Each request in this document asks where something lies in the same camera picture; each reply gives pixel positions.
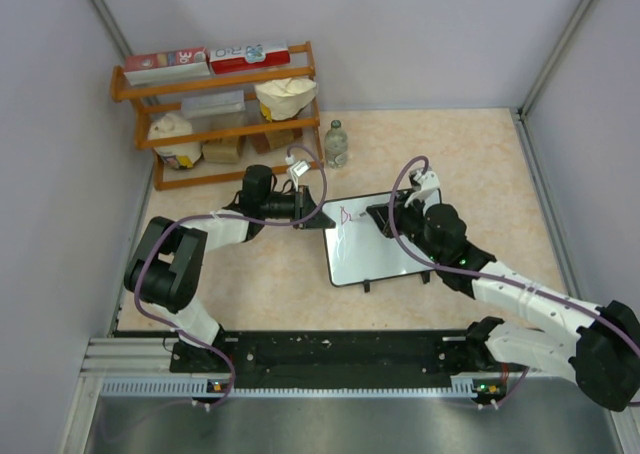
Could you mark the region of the black framed whiteboard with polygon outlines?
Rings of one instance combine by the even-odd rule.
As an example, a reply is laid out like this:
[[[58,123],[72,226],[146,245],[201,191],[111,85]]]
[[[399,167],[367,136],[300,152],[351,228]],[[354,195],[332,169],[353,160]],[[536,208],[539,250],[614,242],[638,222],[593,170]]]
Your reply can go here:
[[[365,292],[375,281],[418,275],[430,282],[432,270],[409,257],[394,239],[385,238],[374,219],[357,220],[373,204],[388,203],[388,192],[333,199],[323,206],[336,226],[324,231],[329,281],[335,287],[360,284]]]

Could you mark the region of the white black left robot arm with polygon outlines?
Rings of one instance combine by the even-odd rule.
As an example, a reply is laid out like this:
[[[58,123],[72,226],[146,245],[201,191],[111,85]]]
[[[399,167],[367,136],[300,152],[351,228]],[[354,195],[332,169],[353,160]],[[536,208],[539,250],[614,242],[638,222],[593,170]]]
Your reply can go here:
[[[248,242],[266,226],[333,228],[335,222],[322,211],[326,175],[321,175],[323,190],[315,202],[309,187],[300,182],[309,170],[308,162],[293,162],[285,188],[278,191],[272,169],[252,165],[225,208],[178,221],[161,216],[149,221],[127,265],[124,287],[133,294],[140,314],[169,327],[193,346],[192,358],[203,369],[220,368],[227,356],[225,344],[216,340],[221,325],[196,296],[205,254]]]

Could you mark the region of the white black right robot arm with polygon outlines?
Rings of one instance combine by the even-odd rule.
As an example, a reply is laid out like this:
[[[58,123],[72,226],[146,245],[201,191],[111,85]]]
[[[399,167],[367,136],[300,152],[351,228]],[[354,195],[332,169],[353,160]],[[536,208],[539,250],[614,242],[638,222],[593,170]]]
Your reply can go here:
[[[427,206],[402,194],[365,214],[383,236],[408,240],[405,252],[435,269],[451,290],[529,322],[519,328],[489,317],[472,324],[466,354],[474,367],[519,364],[574,383],[611,411],[637,405],[639,319],[629,306],[581,301],[519,275],[468,240],[450,204]]]

